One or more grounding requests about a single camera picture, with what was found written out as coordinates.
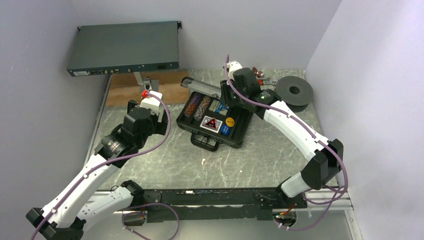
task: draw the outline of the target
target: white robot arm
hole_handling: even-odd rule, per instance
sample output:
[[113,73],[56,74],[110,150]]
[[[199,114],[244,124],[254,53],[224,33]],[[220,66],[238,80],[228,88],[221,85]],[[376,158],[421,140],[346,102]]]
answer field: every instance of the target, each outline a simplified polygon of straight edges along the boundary
[[[149,93],[159,99],[162,98],[159,92]],[[96,166],[108,160],[137,153],[152,134],[165,134],[168,119],[164,114],[162,121],[159,122],[159,112],[160,102],[151,96],[144,98],[140,105],[130,101],[123,123],[101,140],[87,164],[69,185],[42,209],[32,208],[27,213],[26,218],[35,227],[47,218],[40,229],[40,233],[47,240],[79,240],[84,231],[110,214],[144,203],[144,190],[129,180],[123,182],[109,195],[87,204],[101,184],[116,173],[128,159],[98,168]]]
[[[277,187],[277,192],[281,193],[281,201],[289,202],[291,198],[309,189],[319,190],[333,177],[336,177],[340,186],[344,186],[340,163],[326,148],[332,149],[341,159],[343,144],[337,139],[329,141],[325,136],[313,130],[297,117],[273,90],[261,90],[256,76],[249,68],[243,68],[236,61],[228,62],[226,67],[232,86],[228,85],[226,80],[221,81],[221,101],[229,107],[246,108],[275,126],[296,145],[308,160],[308,164],[302,171],[289,177]],[[235,90],[245,99],[238,96]],[[260,107],[247,102],[247,100],[271,106],[271,109]]]

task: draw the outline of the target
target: wooden block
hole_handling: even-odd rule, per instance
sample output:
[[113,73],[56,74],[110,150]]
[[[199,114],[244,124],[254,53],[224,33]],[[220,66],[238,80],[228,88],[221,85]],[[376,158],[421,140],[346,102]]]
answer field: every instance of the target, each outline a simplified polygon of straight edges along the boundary
[[[189,100],[190,90],[180,86],[181,80],[189,76],[188,71],[142,72],[143,78],[159,80],[159,92],[166,104],[185,104]],[[141,101],[140,85],[133,73],[114,74],[106,98],[106,106],[126,106],[131,99]]]

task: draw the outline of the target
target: table surface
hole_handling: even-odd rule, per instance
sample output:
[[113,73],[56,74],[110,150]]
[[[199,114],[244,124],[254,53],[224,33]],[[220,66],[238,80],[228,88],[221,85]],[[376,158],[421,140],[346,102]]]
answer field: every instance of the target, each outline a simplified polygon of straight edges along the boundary
[[[271,79],[285,76],[304,78],[303,70],[261,70]],[[225,78],[222,69],[197,69],[189,70],[189,73],[194,79],[216,86]],[[298,173],[307,163],[300,150],[286,136],[256,115],[251,120],[241,148],[221,144],[217,151],[210,152],[194,146],[190,142],[191,133],[177,127],[175,122],[184,104],[171,104],[168,107],[171,132],[166,142],[150,153],[129,160],[103,183],[100,190],[109,190],[126,180],[133,180],[144,189],[276,187]],[[122,122],[126,113],[126,106],[103,109],[95,146]],[[312,103],[297,115],[315,131],[321,132]],[[143,150],[156,145],[163,137],[150,136]]]

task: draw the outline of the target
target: gray wall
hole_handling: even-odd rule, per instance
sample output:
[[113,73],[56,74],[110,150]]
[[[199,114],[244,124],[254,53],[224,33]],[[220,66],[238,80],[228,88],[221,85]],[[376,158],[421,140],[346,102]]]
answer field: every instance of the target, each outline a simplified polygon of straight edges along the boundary
[[182,68],[305,69],[341,0],[72,0],[84,25],[181,20]]
[[107,80],[65,70],[81,23],[70,1],[1,1],[0,23],[0,239],[21,240],[28,210],[81,169]]
[[344,0],[306,68],[366,240],[424,239],[423,33],[423,1]]

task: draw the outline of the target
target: black case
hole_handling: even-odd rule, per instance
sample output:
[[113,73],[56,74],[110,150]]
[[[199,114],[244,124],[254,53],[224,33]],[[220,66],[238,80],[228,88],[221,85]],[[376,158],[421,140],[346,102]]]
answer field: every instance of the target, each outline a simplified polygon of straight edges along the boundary
[[[198,101],[198,104],[194,109],[193,114],[190,117],[187,117],[184,115],[184,112],[186,111],[186,108],[188,107],[190,101],[196,93],[200,94],[200,100]],[[199,107],[200,103],[202,102],[205,96],[206,95],[200,92],[194,91],[191,93],[190,98],[188,99],[187,103],[185,104],[184,108],[176,119],[176,124],[178,125],[178,127],[191,132],[191,143],[206,150],[214,152],[218,149],[220,144],[226,144],[233,148],[240,148],[243,144],[243,139],[245,138],[245,134],[252,120],[253,114],[247,109],[243,109],[237,106],[229,107],[226,115],[210,111],[209,107],[211,106],[212,102],[214,100],[219,101],[219,99],[209,96],[211,98],[211,101],[207,106],[206,110],[204,111],[201,119],[198,121],[194,119],[194,113],[196,112],[197,108]],[[233,118],[234,126],[230,128],[230,133],[228,135],[224,135],[221,132],[222,126],[219,129],[218,133],[207,130],[205,128],[200,127],[201,122],[205,116],[216,118],[217,120],[222,121],[222,124],[225,124],[227,118]]]

